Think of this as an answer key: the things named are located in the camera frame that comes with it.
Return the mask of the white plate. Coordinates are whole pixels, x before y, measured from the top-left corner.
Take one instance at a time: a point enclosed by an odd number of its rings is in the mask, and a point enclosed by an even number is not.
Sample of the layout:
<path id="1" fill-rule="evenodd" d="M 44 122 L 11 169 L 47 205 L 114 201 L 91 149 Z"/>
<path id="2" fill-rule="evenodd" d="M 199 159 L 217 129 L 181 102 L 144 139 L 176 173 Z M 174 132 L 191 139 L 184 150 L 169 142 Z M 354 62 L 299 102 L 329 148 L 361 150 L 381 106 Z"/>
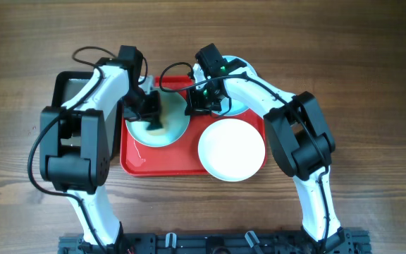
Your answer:
<path id="1" fill-rule="evenodd" d="M 197 150 L 204 169 L 227 182 L 244 181 L 255 175 L 266 156 L 259 131 L 240 119 L 211 124 L 201 134 Z"/>

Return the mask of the pale green plate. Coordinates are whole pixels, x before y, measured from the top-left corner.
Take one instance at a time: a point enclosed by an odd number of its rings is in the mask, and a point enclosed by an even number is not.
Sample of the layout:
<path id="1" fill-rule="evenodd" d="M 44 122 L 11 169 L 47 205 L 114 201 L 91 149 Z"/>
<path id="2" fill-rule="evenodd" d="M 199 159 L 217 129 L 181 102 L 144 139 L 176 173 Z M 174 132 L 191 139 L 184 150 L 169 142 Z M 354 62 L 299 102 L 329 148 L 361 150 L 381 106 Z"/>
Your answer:
<path id="1" fill-rule="evenodd" d="M 167 93 L 154 89 L 160 96 L 160 126 L 147 121 L 126 121 L 126 128 L 134 139 L 147 147 L 165 147 L 177 141 L 187 130 L 190 116 L 184 111 L 187 106 L 179 93 Z"/>

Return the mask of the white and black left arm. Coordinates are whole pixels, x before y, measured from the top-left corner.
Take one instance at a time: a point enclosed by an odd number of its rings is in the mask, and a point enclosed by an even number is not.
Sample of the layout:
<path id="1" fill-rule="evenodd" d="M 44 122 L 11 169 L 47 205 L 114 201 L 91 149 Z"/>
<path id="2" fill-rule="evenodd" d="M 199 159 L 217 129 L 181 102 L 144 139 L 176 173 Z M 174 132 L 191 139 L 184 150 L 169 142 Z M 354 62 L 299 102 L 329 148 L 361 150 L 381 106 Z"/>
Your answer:
<path id="1" fill-rule="evenodd" d="M 40 174 L 72 204 L 84 231 L 78 250 L 123 253 L 129 247 L 104 183 L 120 142 L 121 105 L 127 103 L 129 119 L 153 120 L 159 113 L 153 85 L 150 75 L 111 65 L 56 77 L 52 104 L 40 116 Z"/>

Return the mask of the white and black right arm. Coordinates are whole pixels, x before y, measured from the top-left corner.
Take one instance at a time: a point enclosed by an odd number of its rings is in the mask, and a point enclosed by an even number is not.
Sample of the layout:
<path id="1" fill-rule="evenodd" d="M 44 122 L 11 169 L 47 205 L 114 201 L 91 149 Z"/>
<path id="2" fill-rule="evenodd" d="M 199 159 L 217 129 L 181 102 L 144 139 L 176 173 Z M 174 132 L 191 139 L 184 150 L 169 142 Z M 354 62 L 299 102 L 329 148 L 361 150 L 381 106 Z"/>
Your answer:
<path id="1" fill-rule="evenodd" d="M 331 196 L 331 154 L 336 145 L 315 96 L 294 95 L 247 72 L 203 78 L 188 87 L 242 102 L 262 117 L 273 158 L 293 178 L 302 207 L 302 227 L 314 241 L 326 242 L 340 228 Z"/>

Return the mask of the green and yellow sponge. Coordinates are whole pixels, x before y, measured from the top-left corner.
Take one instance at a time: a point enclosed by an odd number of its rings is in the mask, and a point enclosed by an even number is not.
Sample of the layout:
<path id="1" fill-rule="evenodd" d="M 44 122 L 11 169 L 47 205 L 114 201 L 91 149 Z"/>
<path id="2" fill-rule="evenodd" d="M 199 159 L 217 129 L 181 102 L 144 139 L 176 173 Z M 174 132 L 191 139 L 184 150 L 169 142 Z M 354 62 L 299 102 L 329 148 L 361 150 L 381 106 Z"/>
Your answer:
<path id="1" fill-rule="evenodd" d="M 158 114 L 153 115 L 150 120 L 147 120 L 148 125 L 146 127 L 147 131 L 155 131 L 163 128 L 160 116 Z"/>

